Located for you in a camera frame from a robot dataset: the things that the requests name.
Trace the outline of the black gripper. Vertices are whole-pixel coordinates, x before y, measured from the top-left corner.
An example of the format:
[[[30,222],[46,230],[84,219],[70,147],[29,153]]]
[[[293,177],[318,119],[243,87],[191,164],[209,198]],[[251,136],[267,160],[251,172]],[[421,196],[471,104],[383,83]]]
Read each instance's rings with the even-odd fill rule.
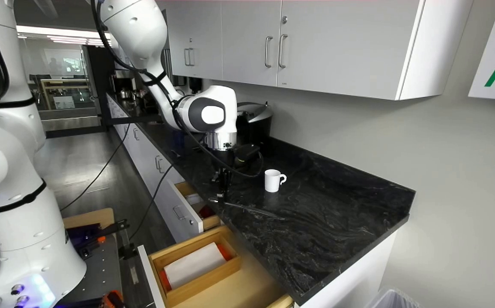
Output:
[[[239,143],[227,150],[210,150],[215,184],[227,184],[233,174],[241,177],[257,177],[260,174],[260,147],[255,143]]]

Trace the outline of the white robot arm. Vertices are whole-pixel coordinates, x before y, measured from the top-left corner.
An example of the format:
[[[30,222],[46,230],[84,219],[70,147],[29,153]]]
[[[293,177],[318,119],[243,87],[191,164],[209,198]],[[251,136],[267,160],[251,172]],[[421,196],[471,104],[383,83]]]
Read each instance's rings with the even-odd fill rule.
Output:
[[[116,39],[169,126],[202,133],[212,152],[233,148],[234,90],[210,85],[185,95],[174,88],[161,63],[166,20],[156,0],[90,0],[90,10],[99,35]],[[0,0],[0,308],[51,308],[87,270],[34,167],[44,140],[20,63],[13,0]]]

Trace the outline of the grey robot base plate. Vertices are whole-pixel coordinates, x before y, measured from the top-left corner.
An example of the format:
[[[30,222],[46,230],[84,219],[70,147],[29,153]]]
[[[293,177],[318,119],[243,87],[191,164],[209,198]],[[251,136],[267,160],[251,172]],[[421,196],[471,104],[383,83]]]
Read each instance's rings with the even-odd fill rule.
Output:
[[[90,251],[85,265],[84,278],[54,308],[99,308],[108,292],[121,289],[118,242],[113,236]]]

